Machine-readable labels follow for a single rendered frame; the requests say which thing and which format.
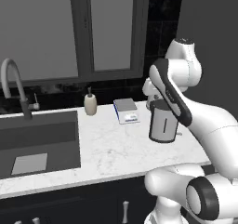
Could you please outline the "grey framed window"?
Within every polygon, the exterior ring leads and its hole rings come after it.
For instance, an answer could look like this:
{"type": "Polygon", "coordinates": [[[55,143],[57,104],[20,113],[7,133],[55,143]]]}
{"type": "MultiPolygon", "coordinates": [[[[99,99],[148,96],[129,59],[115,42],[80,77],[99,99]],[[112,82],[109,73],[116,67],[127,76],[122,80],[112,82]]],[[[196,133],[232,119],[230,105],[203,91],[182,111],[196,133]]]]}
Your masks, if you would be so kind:
{"type": "Polygon", "coordinates": [[[25,86],[140,78],[149,0],[0,0],[0,65],[25,86]]]}

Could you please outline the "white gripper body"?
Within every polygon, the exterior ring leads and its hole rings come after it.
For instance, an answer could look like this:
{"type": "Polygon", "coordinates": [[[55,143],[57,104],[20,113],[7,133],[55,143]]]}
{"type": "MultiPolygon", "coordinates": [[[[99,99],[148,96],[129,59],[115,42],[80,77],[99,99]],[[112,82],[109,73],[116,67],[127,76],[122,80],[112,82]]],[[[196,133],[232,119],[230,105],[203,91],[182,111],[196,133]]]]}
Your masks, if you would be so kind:
{"type": "Polygon", "coordinates": [[[147,97],[146,107],[147,109],[150,109],[150,103],[154,100],[161,99],[162,96],[160,92],[157,90],[157,88],[152,84],[152,81],[150,78],[147,78],[144,82],[143,88],[142,88],[143,94],[147,97]]]}

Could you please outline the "dark grey sink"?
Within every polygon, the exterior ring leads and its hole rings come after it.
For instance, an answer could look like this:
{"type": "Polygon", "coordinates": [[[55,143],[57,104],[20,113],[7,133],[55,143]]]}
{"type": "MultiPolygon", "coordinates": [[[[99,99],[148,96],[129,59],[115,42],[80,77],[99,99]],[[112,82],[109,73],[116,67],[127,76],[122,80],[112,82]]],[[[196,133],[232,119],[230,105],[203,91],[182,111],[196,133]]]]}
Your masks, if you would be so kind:
{"type": "Polygon", "coordinates": [[[76,111],[0,118],[0,179],[80,167],[76,111]]]}

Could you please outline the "grey cylindrical kettle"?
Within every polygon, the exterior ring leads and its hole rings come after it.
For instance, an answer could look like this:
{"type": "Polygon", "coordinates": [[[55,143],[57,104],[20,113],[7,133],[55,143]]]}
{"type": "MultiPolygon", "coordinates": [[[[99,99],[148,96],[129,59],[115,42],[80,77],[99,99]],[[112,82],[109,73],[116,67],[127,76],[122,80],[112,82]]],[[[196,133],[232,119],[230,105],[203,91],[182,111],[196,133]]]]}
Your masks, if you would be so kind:
{"type": "Polygon", "coordinates": [[[150,104],[152,113],[149,139],[158,143],[171,143],[175,140],[179,122],[163,99],[150,104]]]}

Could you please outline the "dark tall cabinet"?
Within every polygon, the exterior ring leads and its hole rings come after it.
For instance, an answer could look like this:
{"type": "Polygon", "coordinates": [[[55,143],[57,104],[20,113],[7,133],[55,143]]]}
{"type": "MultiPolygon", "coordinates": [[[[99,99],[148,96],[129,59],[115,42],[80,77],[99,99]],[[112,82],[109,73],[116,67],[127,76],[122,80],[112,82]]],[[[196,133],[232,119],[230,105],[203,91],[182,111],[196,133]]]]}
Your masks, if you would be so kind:
{"type": "Polygon", "coordinates": [[[177,36],[194,41],[204,72],[185,95],[238,119],[238,0],[182,0],[177,36]]]}

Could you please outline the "beige soap dispenser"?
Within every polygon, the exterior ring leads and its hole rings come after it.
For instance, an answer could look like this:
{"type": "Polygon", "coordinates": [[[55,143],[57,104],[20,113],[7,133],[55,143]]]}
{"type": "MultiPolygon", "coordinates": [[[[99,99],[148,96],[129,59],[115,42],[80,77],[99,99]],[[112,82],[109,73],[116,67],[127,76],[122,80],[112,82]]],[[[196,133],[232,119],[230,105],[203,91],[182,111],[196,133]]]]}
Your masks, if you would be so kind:
{"type": "Polygon", "coordinates": [[[92,93],[91,87],[87,89],[87,94],[84,99],[84,107],[87,115],[95,115],[97,112],[97,99],[96,96],[92,93]]]}

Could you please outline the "grey curved tap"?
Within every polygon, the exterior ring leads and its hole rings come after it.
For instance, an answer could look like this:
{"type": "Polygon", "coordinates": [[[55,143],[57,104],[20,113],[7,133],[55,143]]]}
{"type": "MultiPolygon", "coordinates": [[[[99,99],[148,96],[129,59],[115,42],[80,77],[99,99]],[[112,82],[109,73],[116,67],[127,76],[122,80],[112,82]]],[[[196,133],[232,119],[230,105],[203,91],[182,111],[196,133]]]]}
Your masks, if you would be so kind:
{"type": "Polygon", "coordinates": [[[31,120],[33,118],[32,112],[29,109],[29,102],[28,102],[28,99],[26,98],[26,95],[23,89],[18,66],[13,59],[5,59],[0,68],[0,78],[1,78],[1,84],[2,84],[2,89],[4,92],[4,96],[6,99],[11,98],[11,93],[10,93],[10,89],[8,85],[8,70],[9,69],[13,71],[17,89],[20,94],[20,106],[22,109],[23,116],[26,120],[31,120]]]}

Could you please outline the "white blue kitchen scale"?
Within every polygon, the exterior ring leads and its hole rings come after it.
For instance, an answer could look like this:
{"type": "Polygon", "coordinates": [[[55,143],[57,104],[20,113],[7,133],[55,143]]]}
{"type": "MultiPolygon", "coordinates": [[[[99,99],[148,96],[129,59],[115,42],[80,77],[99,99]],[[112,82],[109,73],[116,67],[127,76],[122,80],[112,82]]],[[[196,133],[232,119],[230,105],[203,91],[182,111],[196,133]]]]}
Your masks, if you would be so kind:
{"type": "Polygon", "coordinates": [[[139,110],[132,98],[115,99],[113,107],[120,125],[139,122],[139,110]]]}

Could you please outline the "dark cupboard door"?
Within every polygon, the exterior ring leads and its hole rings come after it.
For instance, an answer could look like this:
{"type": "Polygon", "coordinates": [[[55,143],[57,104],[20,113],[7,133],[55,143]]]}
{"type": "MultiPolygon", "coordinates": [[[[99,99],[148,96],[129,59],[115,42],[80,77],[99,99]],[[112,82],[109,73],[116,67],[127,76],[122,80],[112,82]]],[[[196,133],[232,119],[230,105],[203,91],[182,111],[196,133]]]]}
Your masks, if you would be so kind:
{"type": "Polygon", "coordinates": [[[145,218],[154,209],[156,197],[145,189],[144,177],[121,179],[118,183],[117,224],[123,223],[124,201],[128,201],[128,224],[144,224],[145,218]]]}
{"type": "Polygon", "coordinates": [[[0,200],[0,224],[117,224],[117,201],[107,183],[0,200]]]}

